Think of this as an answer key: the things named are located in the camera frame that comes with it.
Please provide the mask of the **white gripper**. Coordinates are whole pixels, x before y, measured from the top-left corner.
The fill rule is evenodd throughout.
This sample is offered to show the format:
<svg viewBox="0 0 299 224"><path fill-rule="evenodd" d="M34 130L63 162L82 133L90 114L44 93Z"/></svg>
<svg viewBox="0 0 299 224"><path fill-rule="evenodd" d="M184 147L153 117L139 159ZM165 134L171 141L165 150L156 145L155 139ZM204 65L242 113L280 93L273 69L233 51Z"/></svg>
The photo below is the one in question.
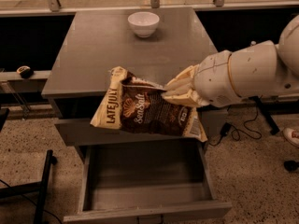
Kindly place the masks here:
<svg viewBox="0 0 299 224"><path fill-rule="evenodd" d="M233 89L229 78L229 60L231 51L225 50L207 56L198 66L191 65L181 71L165 86L166 91L188 90L183 94L168 94L162 97L171 104L189 107L213 105L224 107L238 104L241 98Z"/></svg>

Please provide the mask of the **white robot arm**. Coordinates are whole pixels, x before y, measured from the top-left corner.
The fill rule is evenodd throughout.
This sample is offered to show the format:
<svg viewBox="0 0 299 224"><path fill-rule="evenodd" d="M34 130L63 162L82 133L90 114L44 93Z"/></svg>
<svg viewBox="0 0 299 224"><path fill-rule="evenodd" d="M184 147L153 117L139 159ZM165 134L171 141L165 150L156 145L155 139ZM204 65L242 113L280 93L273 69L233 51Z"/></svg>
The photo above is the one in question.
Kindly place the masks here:
<svg viewBox="0 0 299 224"><path fill-rule="evenodd" d="M224 107L253 96L299 92L299 16L275 44L268 40L235 52L224 50L191 65L164 86L172 104Z"/></svg>

